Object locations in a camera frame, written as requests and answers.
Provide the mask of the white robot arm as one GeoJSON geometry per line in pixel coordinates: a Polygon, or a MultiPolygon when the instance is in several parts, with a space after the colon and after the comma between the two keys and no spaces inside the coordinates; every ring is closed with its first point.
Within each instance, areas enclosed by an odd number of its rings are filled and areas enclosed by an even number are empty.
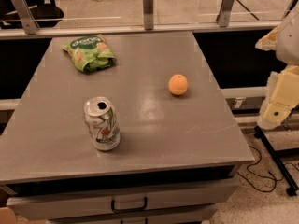
{"type": "Polygon", "coordinates": [[[281,72],[270,73],[257,119],[259,127],[271,130],[299,105],[299,12],[291,11],[279,26],[258,40],[255,48],[273,50],[276,58],[287,64],[281,72]]]}

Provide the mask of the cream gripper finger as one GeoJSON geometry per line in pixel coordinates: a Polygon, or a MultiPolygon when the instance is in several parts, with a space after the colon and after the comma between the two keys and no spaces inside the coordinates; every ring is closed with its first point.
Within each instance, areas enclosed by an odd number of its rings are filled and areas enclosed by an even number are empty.
{"type": "Polygon", "coordinates": [[[272,29],[268,34],[260,38],[255,44],[256,49],[269,51],[276,49],[278,26],[272,29]]]}
{"type": "Polygon", "coordinates": [[[299,105],[299,66],[288,65],[280,73],[272,72],[257,124],[272,130],[279,126],[299,105]]]}

